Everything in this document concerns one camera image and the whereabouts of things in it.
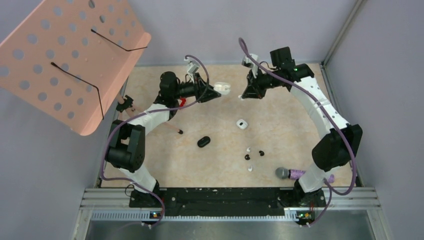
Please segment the white oval charging case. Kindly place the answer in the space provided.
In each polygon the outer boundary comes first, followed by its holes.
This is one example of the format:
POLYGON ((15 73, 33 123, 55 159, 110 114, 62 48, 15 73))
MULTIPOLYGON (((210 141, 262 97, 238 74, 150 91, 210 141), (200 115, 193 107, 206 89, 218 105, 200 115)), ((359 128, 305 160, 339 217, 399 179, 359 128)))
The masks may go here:
POLYGON ((221 95, 228 95, 231 92, 231 85, 227 82, 215 82, 213 90, 221 95))

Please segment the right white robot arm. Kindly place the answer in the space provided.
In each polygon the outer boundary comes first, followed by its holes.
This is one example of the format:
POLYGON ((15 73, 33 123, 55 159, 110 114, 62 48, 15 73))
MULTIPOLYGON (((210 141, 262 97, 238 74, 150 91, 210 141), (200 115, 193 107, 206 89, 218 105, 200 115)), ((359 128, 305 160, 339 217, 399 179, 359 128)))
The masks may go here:
POLYGON ((312 149, 313 164, 296 181, 293 200, 299 206, 307 206, 314 192, 327 185, 331 192, 348 195, 357 177, 356 155, 363 130, 359 124, 351 124, 343 118, 322 92, 311 68, 296 64, 288 46, 270 52, 272 69, 262 66, 258 56, 249 53, 243 41, 240 47, 245 56, 242 65, 249 68, 247 86, 241 99, 263 99, 267 90, 286 88, 304 107, 313 121, 320 141, 312 149), (333 170, 351 162, 352 177, 348 189, 340 192, 332 187, 328 178, 333 170))

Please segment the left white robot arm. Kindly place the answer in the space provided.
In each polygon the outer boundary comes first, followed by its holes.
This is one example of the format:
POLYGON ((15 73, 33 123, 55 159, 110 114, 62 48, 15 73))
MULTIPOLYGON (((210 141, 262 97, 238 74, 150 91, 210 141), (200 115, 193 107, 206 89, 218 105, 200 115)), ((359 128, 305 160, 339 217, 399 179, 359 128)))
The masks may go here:
POLYGON ((221 97, 217 86, 203 80, 199 73, 190 73, 190 80, 181 82, 172 71, 159 77, 159 92, 153 104, 145 111, 128 120, 115 120, 108 137, 103 159, 124 173, 123 180, 141 192, 141 200, 149 207, 160 202, 155 190, 158 181, 144 165, 146 136, 156 127, 171 120, 182 109, 180 100, 194 97, 196 103, 205 103, 221 97))

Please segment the white square charging case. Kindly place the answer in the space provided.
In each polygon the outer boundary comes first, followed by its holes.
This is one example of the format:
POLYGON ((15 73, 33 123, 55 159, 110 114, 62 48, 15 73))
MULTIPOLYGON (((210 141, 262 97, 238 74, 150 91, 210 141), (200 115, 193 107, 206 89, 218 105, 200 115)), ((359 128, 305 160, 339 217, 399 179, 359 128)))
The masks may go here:
POLYGON ((236 125, 241 130, 245 130, 249 126, 249 124, 244 119, 237 120, 236 125))

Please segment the red toy window brick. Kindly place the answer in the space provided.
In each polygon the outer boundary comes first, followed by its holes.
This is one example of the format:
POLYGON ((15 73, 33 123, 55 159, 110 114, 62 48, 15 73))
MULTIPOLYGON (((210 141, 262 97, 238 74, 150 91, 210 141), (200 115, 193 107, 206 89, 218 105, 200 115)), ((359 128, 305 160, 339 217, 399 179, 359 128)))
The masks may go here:
POLYGON ((186 104, 186 102, 187 102, 187 99, 186 98, 181 98, 180 99, 180 107, 183 107, 185 104, 186 104))

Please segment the purple glitter microphone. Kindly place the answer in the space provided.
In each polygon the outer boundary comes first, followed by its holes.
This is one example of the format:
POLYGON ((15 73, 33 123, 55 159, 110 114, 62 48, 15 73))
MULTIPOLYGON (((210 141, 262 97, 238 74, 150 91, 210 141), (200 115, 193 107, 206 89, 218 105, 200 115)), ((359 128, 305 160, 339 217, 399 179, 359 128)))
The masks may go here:
POLYGON ((316 183, 320 180, 320 184, 323 185, 325 182, 332 184, 335 182, 335 176, 333 174, 324 174, 322 170, 299 170, 289 169, 285 167, 278 167, 275 171, 275 176, 279 179, 285 180, 299 180, 306 175, 306 180, 311 182, 314 180, 316 183))

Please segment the pink perforated music stand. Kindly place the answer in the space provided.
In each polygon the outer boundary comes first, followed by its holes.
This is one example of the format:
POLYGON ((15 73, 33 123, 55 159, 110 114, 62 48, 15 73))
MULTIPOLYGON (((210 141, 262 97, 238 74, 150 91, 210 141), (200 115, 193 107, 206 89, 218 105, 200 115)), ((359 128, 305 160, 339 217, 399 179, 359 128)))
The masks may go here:
POLYGON ((152 37, 126 0, 44 0, 0 45, 0 86, 92 134, 152 37))

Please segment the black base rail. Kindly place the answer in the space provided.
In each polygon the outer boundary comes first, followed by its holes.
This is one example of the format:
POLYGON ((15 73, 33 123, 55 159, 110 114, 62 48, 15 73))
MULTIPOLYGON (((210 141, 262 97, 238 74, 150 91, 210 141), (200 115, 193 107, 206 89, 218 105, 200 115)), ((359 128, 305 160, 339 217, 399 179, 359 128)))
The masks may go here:
POLYGON ((299 199, 291 187, 170 187, 154 193, 158 197, 133 190, 129 207, 164 206, 167 217, 265 217, 283 216, 288 208, 315 210, 326 205, 323 191, 299 199))

